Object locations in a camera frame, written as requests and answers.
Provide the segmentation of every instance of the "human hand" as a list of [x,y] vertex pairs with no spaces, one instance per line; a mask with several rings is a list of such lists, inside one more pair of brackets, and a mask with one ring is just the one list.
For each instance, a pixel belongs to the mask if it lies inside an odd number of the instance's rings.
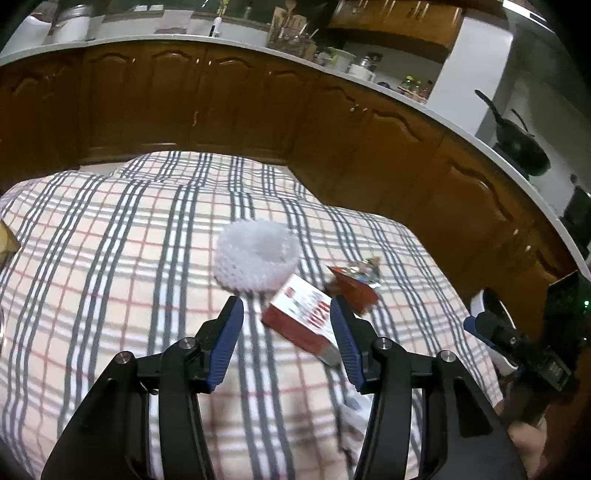
[[[495,406],[495,411],[498,414],[503,412],[504,404],[499,402]],[[542,461],[542,454],[544,453],[544,446],[547,438],[546,420],[542,421],[538,427],[532,427],[527,423],[515,422],[509,426],[509,437],[519,450],[521,461],[527,471],[527,477],[533,478],[540,468]]]

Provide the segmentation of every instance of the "metal screw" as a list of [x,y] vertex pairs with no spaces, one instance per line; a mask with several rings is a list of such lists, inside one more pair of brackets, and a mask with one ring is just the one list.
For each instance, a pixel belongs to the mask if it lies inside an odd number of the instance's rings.
[[444,362],[452,363],[456,360],[456,354],[449,350],[443,350],[441,352],[441,360]]
[[131,352],[128,351],[119,352],[117,355],[115,355],[115,361],[119,365],[123,365],[131,360],[131,356]]
[[183,350],[189,350],[195,346],[195,338],[185,337],[178,343],[178,346]]
[[380,350],[390,350],[394,342],[386,337],[379,337],[375,340],[376,348]]

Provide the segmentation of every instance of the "food wrapper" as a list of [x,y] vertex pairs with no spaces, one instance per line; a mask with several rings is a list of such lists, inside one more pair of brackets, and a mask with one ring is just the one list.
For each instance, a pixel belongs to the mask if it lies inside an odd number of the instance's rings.
[[351,262],[347,267],[329,267],[335,280],[327,287],[331,296],[343,295],[351,309],[364,314],[379,300],[377,288],[380,286],[379,258],[367,258]]
[[340,364],[330,323],[330,297],[292,275],[271,300],[262,322],[325,364]]

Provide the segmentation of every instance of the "pan handle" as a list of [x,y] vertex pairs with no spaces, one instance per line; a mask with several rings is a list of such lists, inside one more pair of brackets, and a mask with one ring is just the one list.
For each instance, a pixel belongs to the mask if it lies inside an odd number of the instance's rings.
[[511,112],[513,112],[515,114],[515,116],[519,119],[519,121],[521,122],[521,125],[523,125],[523,128],[525,128],[525,131],[530,133],[529,130],[527,130],[527,125],[525,124],[525,122],[523,121],[523,119],[521,118],[521,115],[517,113],[517,111],[512,108]]
[[485,101],[485,103],[488,105],[488,108],[491,109],[492,114],[495,116],[495,121],[496,123],[500,124],[503,121],[503,117],[501,117],[501,114],[499,113],[499,111],[496,109],[496,106],[494,103],[492,103],[492,100],[489,99],[484,93],[482,93],[480,90],[474,90],[474,93],[477,94],[482,100]]

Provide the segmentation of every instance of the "white mesh ball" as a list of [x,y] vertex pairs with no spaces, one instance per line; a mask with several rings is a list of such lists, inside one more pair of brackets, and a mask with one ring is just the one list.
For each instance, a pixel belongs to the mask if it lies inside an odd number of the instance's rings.
[[300,261],[300,245],[280,223],[239,220],[217,240],[213,273],[235,290],[279,290]]

